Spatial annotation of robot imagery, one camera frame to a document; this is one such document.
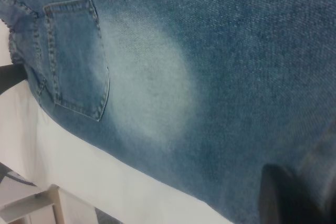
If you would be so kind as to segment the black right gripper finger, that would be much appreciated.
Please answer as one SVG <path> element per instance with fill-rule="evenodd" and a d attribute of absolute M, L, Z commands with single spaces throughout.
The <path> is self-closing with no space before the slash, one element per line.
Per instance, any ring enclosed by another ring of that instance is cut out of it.
<path fill-rule="evenodd" d="M 324 223 L 324 216 L 301 181 L 281 166 L 262 168 L 258 200 L 260 223 Z"/>

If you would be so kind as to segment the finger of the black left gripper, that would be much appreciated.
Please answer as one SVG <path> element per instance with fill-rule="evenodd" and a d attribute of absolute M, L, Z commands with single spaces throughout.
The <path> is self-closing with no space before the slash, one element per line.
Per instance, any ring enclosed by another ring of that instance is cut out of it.
<path fill-rule="evenodd" d="M 23 64 L 12 64 L 0 67 L 0 94 L 27 79 Z"/>

